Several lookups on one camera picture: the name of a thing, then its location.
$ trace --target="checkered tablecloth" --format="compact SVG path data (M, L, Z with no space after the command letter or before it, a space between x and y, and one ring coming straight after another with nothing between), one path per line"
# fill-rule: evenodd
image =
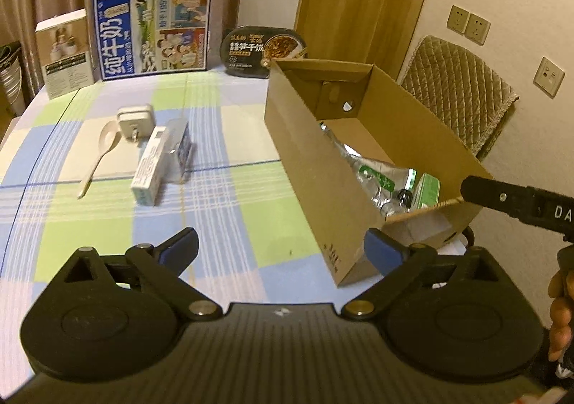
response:
M333 302L377 279L337 288L263 123L267 82L221 71L98 83L34 99L0 151L0 395L31 375L19 326L79 246L102 255L157 244L185 226L199 233L186 282L220 303ZM86 196L78 183L102 126L121 107L150 103L159 125L189 120L186 184L166 184L154 207L137 206L131 177L141 150L122 141L104 157Z

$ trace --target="plastic spoon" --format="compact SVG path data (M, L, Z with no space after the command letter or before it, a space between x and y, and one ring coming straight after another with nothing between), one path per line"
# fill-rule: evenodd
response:
M116 145L116 138L118 137L118 134L119 128L116 121L110 121L102 128L98 141L99 156L96 158L96 161L94 161L94 164L92 164L90 170L80 182L80 192L77 195L78 198L82 198L85 195L86 190L88 190L88 184L90 183L90 180L92 180L92 176L94 175L98 164L104 155Z

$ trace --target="white power adapter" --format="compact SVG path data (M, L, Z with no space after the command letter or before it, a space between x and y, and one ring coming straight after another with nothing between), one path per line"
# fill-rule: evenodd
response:
M150 104L121 108L117 118L122 135L130 141L150 137L156 126L156 116Z

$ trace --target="electrical outlet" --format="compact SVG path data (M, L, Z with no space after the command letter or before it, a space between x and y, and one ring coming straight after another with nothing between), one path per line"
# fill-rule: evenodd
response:
M554 98L564 79L564 71L547 58L542 58L538 72L535 76L535 84L546 91L550 98Z
M454 5L452 6L451 14L448 16L447 27L462 35L469 21L469 16L469 11Z
M469 24L466 27L464 36L482 46L486 41L489 30L490 22L488 20L484 20L476 14L470 14Z

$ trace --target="human hand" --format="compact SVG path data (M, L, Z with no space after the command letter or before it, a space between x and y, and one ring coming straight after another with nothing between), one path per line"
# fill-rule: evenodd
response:
M552 388L544 396L532 396L526 394L512 404L556 404L564 397L566 391L562 388Z
M569 346L572 340L572 312L574 311L574 271L570 271L566 276L567 291L564 292L563 276L556 273L548 285L548 295L554 299L550 306L550 350L548 360L555 362L560 359L562 352Z

